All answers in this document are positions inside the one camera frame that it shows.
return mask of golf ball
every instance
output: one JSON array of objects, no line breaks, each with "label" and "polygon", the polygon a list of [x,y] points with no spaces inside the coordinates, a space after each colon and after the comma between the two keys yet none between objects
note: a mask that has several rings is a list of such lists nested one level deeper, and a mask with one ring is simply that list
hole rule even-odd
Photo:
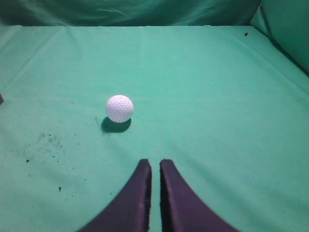
[{"label": "golf ball", "polygon": [[124,95],[115,95],[106,103],[108,118],[117,123],[128,121],[133,114],[134,106],[130,98]]}]

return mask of green felt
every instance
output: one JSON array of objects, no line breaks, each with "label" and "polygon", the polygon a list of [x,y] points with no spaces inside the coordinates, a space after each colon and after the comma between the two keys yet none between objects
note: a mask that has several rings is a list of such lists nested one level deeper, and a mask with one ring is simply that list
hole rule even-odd
[{"label": "green felt", "polygon": [[309,72],[308,9],[308,0],[262,0],[251,23]]},{"label": "green felt", "polygon": [[1,0],[0,25],[248,24],[261,0]]},{"label": "green felt", "polygon": [[[0,93],[0,231],[77,230],[142,158],[150,232],[163,158],[241,231],[309,227],[309,79],[254,27],[2,27]],[[132,122],[103,133],[116,94]]]}]

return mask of purple foam piece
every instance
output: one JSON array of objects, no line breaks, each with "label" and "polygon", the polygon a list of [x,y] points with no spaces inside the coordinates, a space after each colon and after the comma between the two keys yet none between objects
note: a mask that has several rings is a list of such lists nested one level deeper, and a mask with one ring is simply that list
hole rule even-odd
[{"label": "purple foam piece", "polygon": [[113,201],[79,232],[147,232],[151,179],[150,164],[147,159],[141,159]]},{"label": "purple foam piece", "polygon": [[1,94],[0,94],[0,105],[1,105],[3,102],[4,102],[4,100],[3,100],[3,98],[2,98],[2,96],[1,96]]},{"label": "purple foam piece", "polygon": [[174,162],[160,162],[163,232],[237,232],[208,208],[179,174]]}]

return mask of green cloth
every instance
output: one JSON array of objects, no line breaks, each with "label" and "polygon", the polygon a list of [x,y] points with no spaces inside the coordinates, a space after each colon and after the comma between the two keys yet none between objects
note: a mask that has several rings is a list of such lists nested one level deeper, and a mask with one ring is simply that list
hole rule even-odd
[{"label": "green cloth", "polygon": [[261,0],[1,0],[0,24],[164,26],[248,24]]},{"label": "green cloth", "polygon": [[309,72],[308,9],[308,0],[262,0],[251,23]]},{"label": "green cloth", "polygon": [[142,158],[150,232],[164,158],[240,231],[309,228],[309,79],[254,27],[2,27],[0,93],[0,231],[77,230]]}]

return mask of white golf ball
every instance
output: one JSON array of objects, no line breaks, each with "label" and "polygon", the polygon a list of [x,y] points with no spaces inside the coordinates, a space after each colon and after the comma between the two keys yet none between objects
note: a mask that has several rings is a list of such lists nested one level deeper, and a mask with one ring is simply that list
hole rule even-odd
[{"label": "white golf ball", "polygon": [[134,106],[130,98],[124,95],[115,95],[106,103],[108,118],[117,123],[128,121],[133,114]]}]

